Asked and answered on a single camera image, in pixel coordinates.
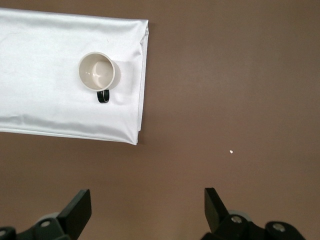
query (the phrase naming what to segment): brown surface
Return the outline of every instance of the brown surface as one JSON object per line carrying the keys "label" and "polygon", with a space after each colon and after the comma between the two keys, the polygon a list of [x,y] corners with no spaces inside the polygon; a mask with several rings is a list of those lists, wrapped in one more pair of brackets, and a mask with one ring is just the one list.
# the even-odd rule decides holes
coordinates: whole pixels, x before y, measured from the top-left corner
{"label": "brown surface", "polygon": [[199,240],[215,187],[259,226],[282,220],[319,239],[318,0],[0,6],[149,19],[150,30],[138,146],[0,133],[0,226],[23,231],[90,188],[81,240]]}

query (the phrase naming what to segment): mug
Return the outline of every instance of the mug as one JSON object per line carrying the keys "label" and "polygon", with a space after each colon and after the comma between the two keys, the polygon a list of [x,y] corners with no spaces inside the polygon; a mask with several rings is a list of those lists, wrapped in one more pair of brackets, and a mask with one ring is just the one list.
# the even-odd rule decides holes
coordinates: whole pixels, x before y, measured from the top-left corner
{"label": "mug", "polygon": [[100,103],[107,103],[110,98],[109,90],[119,82],[118,66],[101,52],[90,52],[79,62],[81,82],[88,89],[95,91]]}

